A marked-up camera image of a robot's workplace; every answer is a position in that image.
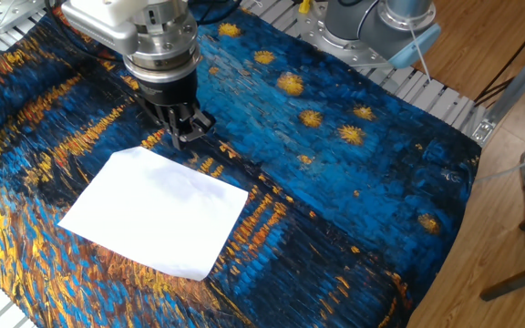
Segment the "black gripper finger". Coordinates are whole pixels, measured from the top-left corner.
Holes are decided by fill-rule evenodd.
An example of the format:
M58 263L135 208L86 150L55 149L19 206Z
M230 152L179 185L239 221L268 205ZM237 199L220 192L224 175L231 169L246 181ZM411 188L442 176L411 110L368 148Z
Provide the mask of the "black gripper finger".
M201 111L198 101L180 105L178 128L182 142L190 142L204 136L215 123L213 115Z
M159 126L165 128L171 136L171 143L175 149L184 149L182 141L180 140L180 129L177 125L177 112L173 106L158 106L149 104L149 113L152 119Z

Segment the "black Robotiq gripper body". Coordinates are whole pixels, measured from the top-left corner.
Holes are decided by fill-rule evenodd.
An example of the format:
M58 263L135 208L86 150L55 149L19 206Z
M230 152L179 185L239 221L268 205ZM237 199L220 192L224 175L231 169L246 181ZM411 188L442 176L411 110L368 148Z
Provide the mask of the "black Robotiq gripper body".
M169 118L169 110L173 109L180 119L192 118L199 111L197 99L198 73L194 69L187 76L170 81L154 82L131 73L139 83L139 104L150 119Z

